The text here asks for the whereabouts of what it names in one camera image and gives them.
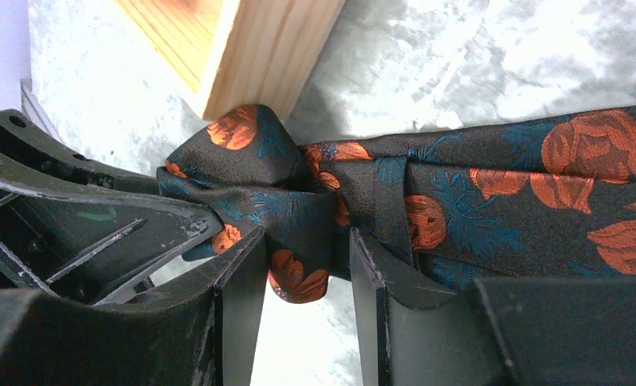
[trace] teal leaf pattern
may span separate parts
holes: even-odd
[[[261,218],[258,216],[258,213],[250,213],[247,215],[247,218],[250,219],[254,224],[261,225]]]
[[[483,269],[461,261],[436,257],[431,260],[435,281],[452,290],[465,290],[475,279],[483,276]]]
[[[190,177],[192,175],[195,175],[197,173],[197,170],[199,170],[199,168],[196,165],[188,165],[183,168],[183,173],[185,173],[186,176]]]
[[[387,183],[390,187],[400,185],[405,179],[406,162],[407,160],[403,157],[377,158],[375,172],[382,182]]]
[[[544,171],[541,150],[545,137],[559,123],[569,121],[569,116],[558,117],[553,121],[526,122],[509,125],[503,138],[511,142],[511,153],[518,155],[511,168],[518,171]]]
[[[455,248],[491,260],[499,252],[524,249],[517,240],[521,231],[505,228],[483,214],[498,196],[486,201],[481,191],[459,173],[449,175],[436,170],[429,174],[429,181],[439,204],[448,213],[447,232]]]
[[[441,163],[441,158],[437,154],[438,146],[445,141],[458,141],[461,137],[458,134],[446,134],[440,136],[430,146],[422,146],[420,149],[408,149],[408,158],[420,163]]]
[[[193,249],[184,252],[182,258],[184,261],[197,261],[214,255],[213,244],[211,243],[211,239],[209,239],[195,246]]]
[[[282,208],[286,206],[283,193],[256,193],[252,201],[258,216],[265,221],[275,220],[282,213]]]
[[[235,195],[224,195],[218,202],[218,206],[225,212],[228,217],[230,217],[230,219],[241,221],[244,218],[244,213],[235,205],[235,200]]]
[[[175,176],[159,179],[159,194],[172,198],[187,197],[190,192],[185,188],[187,181]]]
[[[568,263],[568,271],[573,276],[583,277],[620,277],[622,273],[616,269],[609,267],[608,265],[591,265],[583,266],[573,261]]]
[[[283,143],[282,130],[284,128],[279,127],[277,122],[273,119],[269,120],[273,114],[269,111],[268,107],[259,105],[258,116],[256,122],[258,123],[259,133],[261,134],[261,147],[258,150],[258,158],[263,158],[269,154],[278,154],[284,158],[289,156],[287,146]]]

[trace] white wall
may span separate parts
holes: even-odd
[[[31,78],[27,0],[0,0],[0,110],[22,108],[22,78]]]

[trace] white marble surface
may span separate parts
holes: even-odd
[[[203,126],[111,0],[30,8],[35,95],[68,145],[151,175]],[[347,0],[287,127],[306,143],[623,105],[636,0]],[[302,306],[267,295],[252,384],[362,384],[349,283]]]
[[[636,0],[348,0],[287,126],[318,142],[622,105]]]

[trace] wood grain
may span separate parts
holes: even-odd
[[[287,118],[345,0],[116,0],[205,120],[247,103]]]
[[[198,92],[218,15],[195,14],[180,0],[116,1],[192,91]],[[206,10],[215,12],[220,3],[210,1]]]
[[[287,118],[318,60],[344,0],[240,0],[204,119],[245,103]]]

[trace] pine wood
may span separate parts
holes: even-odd
[[[116,0],[206,120],[246,103],[287,118],[345,0]]]

